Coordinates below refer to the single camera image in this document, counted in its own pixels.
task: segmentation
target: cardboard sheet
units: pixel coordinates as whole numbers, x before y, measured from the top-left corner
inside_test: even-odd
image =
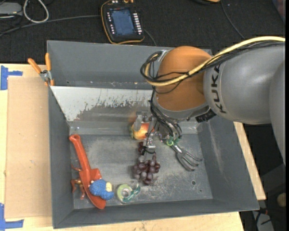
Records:
[[[48,88],[9,77],[5,217],[51,216]]]

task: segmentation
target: orange plastic toy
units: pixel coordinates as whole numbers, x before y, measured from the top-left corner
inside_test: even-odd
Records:
[[[91,182],[94,180],[99,180],[102,178],[100,170],[98,168],[91,168],[87,154],[83,148],[80,135],[73,134],[69,136],[69,140],[74,144],[75,151],[77,154],[77,157],[80,162],[81,169],[79,169],[79,176],[80,181],[73,180],[74,183],[79,184],[80,187],[84,188],[84,191],[88,198],[91,200],[92,204],[94,204],[99,209],[104,209],[106,206],[106,200],[102,199],[99,196],[92,195],[92,193],[89,191],[89,186],[91,185]]]

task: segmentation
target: bin floor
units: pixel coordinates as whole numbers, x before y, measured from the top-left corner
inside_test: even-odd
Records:
[[[131,167],[136,164],[139,153],[138,143],[127,135],[80,135],[91,168],[98,168],[102,178],[113,184],[114,190],[124,183],[137,182],[132,178]],[[154,174],[156,178],[152,186],[140,182],[141,192],[130,204],[158,203],[181,200],[211,199],[212,194],[205,168],[205,160],[199,162],[195,171],[187,171],[177,160],[175,151],[154,137],[157,161],[161,168]],[[180,141],[180,146],[202,157],[197,134],[186,134]],[[79,167],[78,158],[73,145],[71,163]],[[71,179],[78,177],[77,171],[72,171]],[[80,190],[73,193],[74,208],[92,208],[87,197],[80,200]],[[107,206],[121,205],[116,198],[107,201]]]

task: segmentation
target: gray bin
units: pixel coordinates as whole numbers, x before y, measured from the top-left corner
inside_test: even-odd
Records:
[[[151,95],[140,67],[152,53],[170,49],[47,42],[56,82],[49,87],[54,228],[259,209],[234,124],[218,116],[180,123],[180,146],[203,158],[195,171],[184,170],[157,138],[158,179],[153,186],[141,185],[129,204],[114,197],[100,210],[87,197],[80,200],[79,190],[72,193],[70,181],[78,173],[71,164],[79,167],[68,139],[74,133],[81,136],[91,167],[115,189],[132,181],[138,141],[129,136],[128,121],[135,111],[148,110]]]

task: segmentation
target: blue tape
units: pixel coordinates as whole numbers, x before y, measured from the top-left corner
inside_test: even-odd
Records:
[[[24,224],[24,220],[5,221],[5,219],[4,219],[4,204],[0,203],[0,231],[5,231],[5,229],[22,228],[23,224]]]
[[[22,71],[11,71],[5,66],[1,66],[1,76],[0,76],[0,90],[7,90],[8,88],[8,76],[22,76]]]

